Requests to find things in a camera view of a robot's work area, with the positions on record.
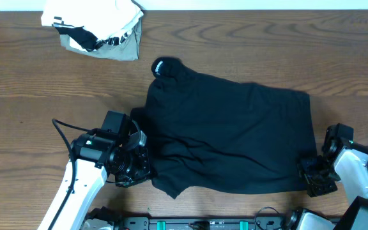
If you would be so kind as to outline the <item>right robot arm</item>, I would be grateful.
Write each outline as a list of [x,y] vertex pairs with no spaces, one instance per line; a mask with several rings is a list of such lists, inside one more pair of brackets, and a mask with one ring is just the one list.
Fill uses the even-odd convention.
[[338,123],[329,126],[322,154],[298,164],[310,197],[330,194],[342,183],[348,209],[339,218],[328,218],[306,208],[292,211],[283,229],[368,230],[368,146],[353,140],[354,129]]

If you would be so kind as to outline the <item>black t-shirt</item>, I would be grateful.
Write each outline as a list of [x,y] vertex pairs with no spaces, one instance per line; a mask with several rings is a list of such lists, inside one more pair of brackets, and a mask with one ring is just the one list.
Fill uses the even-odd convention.
[[231,194],[307,188],[297,164],[316,154],[307,93],[238,83],[159,57],[146,103],[131,116],[148,138],[155,188]]

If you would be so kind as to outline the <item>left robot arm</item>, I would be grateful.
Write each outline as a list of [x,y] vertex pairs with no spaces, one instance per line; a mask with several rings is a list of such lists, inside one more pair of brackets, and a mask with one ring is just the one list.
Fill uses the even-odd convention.
[[128,188],[152,179],[147,137],[128,115],[108,111],[100,128],[81,129],[65,141],[69,161],[59,190],[40,229],[126,229],[123,219],[106,207],[89,210],[101,188]]

